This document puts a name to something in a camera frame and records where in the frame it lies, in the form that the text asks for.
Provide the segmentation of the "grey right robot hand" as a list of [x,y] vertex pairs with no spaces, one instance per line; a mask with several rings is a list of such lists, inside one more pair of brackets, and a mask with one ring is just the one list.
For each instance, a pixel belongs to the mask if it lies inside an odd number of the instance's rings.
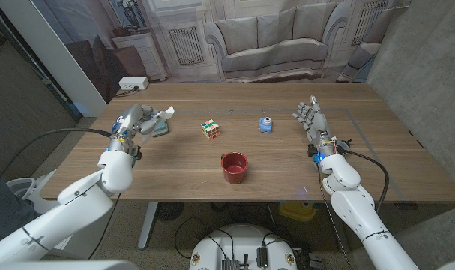
[[321,141],[329,140],[333,136],[314,95],[310,96],[310,105],[300,102],[297,113],[293,113],[292,116],[301,123],[306,131],[307,139],[313,145],[318,145]]

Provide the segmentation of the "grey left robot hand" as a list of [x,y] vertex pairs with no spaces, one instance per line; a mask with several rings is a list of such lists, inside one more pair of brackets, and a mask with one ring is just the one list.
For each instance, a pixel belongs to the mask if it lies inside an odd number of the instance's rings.
[[112,126],[113,136],[127,136],[140,134],[143,142],[147,143],[153,136],[157,126],[170,119],[175,110],[173,106],[165,111],[155,109],[148,105],[134,104],[128,107],[114,122]]

